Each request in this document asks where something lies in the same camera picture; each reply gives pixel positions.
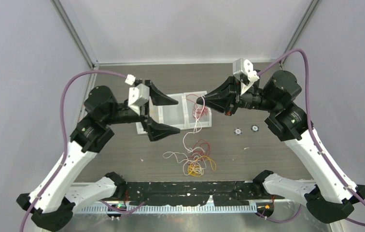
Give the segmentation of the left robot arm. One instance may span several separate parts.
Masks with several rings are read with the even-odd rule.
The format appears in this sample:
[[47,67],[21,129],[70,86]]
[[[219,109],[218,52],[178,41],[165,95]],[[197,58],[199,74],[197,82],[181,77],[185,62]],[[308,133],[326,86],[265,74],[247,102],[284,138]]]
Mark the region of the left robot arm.
[[18,196],[18,205],[28,211],[36,226],[57,232],[77,211],[106,198],[123,199],[127,182],[115,172],[80,190],[72,191],[70,187],[114,136],[113,124],[139,122],[152,142],[178,134],[179,128],[152,119],[149,109],[151,105],[177,104],[177,100],[162,93],[150,80],[137,80],[123,103],[116,100],[109,87],[93,88],[84,102],[87,114],[68,137],[59,161],[34,191]]

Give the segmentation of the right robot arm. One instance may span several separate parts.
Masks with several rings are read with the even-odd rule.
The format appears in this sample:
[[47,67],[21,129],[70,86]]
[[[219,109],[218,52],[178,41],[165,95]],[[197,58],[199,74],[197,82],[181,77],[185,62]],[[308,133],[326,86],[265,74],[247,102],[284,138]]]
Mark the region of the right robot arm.
[[275,72],[263,88],[255,83],[245,93],[240,81],[230,76],[196,102],[227,116],[239,108],[269,112],[265,119],[268,129],[297,155],[315,181],[302,184],[265,170],[253,179],[257,197],[276,195],[292,200],[323,223],[347,219],[354,204],[365,198],[365,186],[349,180],[327,154],[306,112],[294,103],[301,90],[288,71]]

